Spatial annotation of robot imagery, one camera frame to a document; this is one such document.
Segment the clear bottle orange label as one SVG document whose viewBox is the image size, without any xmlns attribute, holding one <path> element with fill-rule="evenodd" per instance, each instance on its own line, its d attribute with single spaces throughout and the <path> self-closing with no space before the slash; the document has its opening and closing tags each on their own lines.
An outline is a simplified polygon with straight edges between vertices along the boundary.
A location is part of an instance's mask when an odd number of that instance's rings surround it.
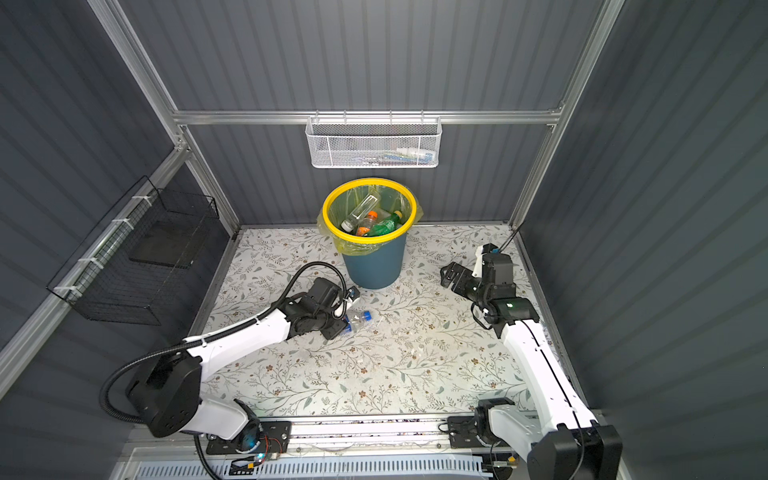
<svg viewBox="0 0 768 480">
<path fill-rule="evenodd" d="M 355 235 L 360 237 L 369 235 L 371 230 L 378 224 L 378 221 L 379 215 L 377 211 L 369 211 L 366 216 L 358 223 Z"/>
</svg>

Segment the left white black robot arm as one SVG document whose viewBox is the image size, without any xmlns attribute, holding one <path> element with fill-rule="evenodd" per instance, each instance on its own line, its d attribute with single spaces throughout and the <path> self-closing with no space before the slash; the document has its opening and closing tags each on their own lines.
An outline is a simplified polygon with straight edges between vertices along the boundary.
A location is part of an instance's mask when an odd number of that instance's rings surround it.
<svg viewBox="0 0 768 480">
<path fill-rule="evenodd" d="M 359 297 L 355 286 L 342 289 L 317 278 L 309 291 L 276 301 L 259 315 L 185 340 L 199 341 L 198 346 L 144 363 L 126 396 L 156 438 L 206 434 L 230 443 L 238 453 L 263 451 L 267 434 L 250 407 L 242 400 L 203 394 L 202 384 L 241 358 L 293 337 L 315 331 L 327 339 L 337 337 L 348 327 L 346 309 Z"/>
</svg>

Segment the small green bottle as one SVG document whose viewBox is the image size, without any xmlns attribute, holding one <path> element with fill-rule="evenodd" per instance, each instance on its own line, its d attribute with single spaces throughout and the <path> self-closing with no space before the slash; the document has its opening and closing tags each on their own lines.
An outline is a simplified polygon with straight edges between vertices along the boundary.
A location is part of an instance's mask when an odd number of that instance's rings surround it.
<svg viewBox="0 0 768 480">
<path fill-rule="evenodd" d="M 374 224 L 367 232 L 369 237 L 379 237 L 388 235 L 396 231 L 402 224 L 403 214 L 401 211 L 394 211 L 387 218 Z"/>
</svg>

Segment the clear bottle blue label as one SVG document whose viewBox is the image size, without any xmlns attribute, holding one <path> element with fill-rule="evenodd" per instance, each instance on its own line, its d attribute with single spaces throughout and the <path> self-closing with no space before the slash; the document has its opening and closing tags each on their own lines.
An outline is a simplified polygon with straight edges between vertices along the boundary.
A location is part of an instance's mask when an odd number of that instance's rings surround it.
<svg viewBox="0 0 768 480">
<path fill-rule="evenodd" d="M 373 324 L 373 315 L 370 311 L 348 311 L 345 315 L 345 333 L 362 332 Z"/>
</svg>

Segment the clear bottle green label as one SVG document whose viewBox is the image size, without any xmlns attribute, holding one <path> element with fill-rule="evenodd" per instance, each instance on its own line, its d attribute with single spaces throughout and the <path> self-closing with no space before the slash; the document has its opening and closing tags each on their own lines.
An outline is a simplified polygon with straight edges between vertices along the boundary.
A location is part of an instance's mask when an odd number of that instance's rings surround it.
<svg viewBox="0 0 768 480">
<path fill-rule="evenodd" d="M 377 192 L 369 193 L 341 222 L 340 228 L 343 232 L 354 234 L 358 225 L 374 211 L 380 202 L 380 195 Z"/>
</svg>

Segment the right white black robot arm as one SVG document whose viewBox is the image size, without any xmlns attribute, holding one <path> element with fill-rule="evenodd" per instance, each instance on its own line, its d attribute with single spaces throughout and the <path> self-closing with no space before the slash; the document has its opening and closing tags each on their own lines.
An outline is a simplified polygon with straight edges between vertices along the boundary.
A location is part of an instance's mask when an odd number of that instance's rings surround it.
<svg viewBox="0 0 768 480">
<path fill-rule="evenodd" d="M 451 262 L 440 275 L 518 361 L 534 403 L 525 413 L 507 398 L 479 401 L 472 417 L 448 419 L 452 447 L 503 443 L 522 457 L 532 479 L 617 478 L 623 442 L 613 426 L 599 423 L 555 359 L 536 309 L 517 294 L 511 257 L 486 244 L 474 268 Z"/>
</svg>

